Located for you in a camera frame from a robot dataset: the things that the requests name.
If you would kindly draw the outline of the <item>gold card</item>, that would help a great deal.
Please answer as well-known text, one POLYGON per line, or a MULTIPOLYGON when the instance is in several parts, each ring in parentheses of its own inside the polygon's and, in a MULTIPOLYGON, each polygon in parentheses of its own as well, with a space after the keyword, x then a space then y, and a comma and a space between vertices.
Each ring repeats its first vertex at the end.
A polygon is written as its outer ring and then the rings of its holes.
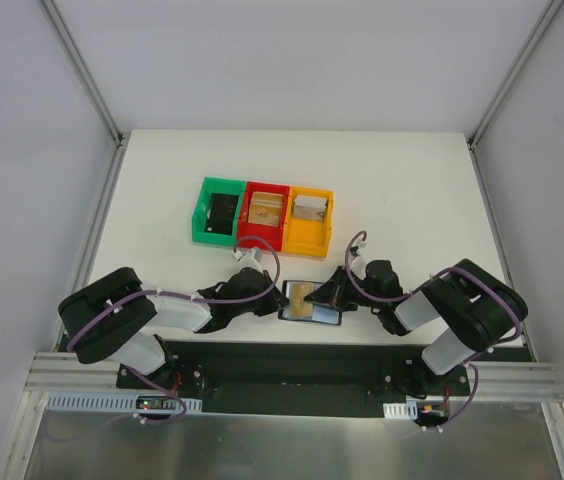
POLYGON ((313 315, 313 304, 304 301, 304 297, 314 290, 309 282, 293 282, 289 290, 289 314, 292 319, 309 319, 313 315))

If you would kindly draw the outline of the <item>black leather card holder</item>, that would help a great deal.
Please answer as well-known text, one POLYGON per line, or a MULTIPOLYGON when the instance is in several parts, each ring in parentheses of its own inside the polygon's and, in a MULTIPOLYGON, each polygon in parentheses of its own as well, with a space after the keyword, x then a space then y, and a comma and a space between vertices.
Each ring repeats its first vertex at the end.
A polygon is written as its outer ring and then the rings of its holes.
POLYGON ((320 282, 285 280, 282 284, 282 293, 286 296, 288 305, 278 312, 278 319, 324 326, 340 326, 342 314, 338 310, 305 300, 306 296, 321 286, 320 282))

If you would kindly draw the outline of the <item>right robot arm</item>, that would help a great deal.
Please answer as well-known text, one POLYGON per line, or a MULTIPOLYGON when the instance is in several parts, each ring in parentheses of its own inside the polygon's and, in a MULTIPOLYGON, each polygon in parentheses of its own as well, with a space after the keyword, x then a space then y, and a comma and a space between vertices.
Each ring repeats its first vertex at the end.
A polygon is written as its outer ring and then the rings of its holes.
POLYGON ((443 333, 391 374, 393 386, 415 398, 438 392, 456 366, 518 338, 528 316, 521 295, 469 259, 409 294, 388 260, 366 263, 362 278, 349 265, 340 266, 304 301, 341 313, 366 307, 386 331, 397 336, 443 320, 443 333))

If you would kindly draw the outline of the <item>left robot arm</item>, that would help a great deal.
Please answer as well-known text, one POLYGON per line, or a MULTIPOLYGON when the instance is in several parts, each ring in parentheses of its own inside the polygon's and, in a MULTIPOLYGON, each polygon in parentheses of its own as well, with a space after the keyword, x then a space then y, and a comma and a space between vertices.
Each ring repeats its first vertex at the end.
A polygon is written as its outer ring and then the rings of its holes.
POLYGON ((191 296, 151 289, 123 267, 62 300, 58 313, 69 335, 67 349, 80 363, 130 361, 142 381, 161 389, 174 367, 160 341, 142 333, 144 327, 214 333, 241 315, 267 316, 288 305, 269 273, 251 267, 191 296))

